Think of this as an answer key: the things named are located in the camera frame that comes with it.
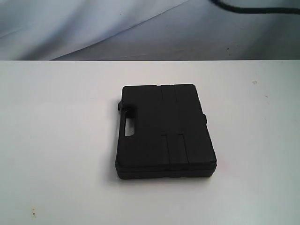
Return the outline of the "black plastic carrying case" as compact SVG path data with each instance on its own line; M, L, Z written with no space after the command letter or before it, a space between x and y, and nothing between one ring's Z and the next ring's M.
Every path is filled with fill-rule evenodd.
M193 84L122 89L115 159L118 177L210 177L217 158Z

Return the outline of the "white backdrop cloth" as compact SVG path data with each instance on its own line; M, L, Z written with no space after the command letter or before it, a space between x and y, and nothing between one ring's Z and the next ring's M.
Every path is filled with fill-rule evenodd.
M3 0L1 60L297 60L297 15L212 0Z

